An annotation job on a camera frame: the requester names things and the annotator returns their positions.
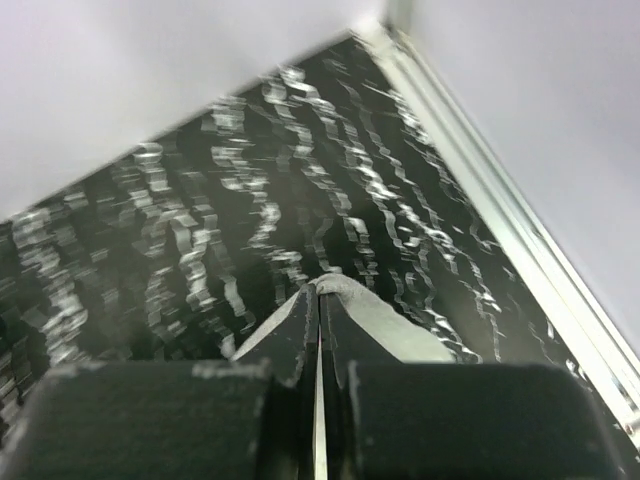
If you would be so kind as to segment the grey t shirt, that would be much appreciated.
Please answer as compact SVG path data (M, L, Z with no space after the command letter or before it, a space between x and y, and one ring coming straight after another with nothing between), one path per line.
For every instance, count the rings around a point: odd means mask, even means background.
M318 294L335 294L347 314L387 352L403 363L454 363L454 355L430 331L411 323L377 294L338 273L312 281Z

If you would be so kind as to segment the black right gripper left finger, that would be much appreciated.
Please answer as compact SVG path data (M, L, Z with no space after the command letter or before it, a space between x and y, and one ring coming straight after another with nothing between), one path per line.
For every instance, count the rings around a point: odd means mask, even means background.
M318 297L302 287L234 360L47 372L1 454L5 479L310 479Z

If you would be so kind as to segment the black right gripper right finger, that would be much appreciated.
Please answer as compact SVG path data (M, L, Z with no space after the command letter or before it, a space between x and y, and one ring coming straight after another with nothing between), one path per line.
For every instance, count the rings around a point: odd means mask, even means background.
M319 299L332 479L624 479L592 396L540 364L404 363Z

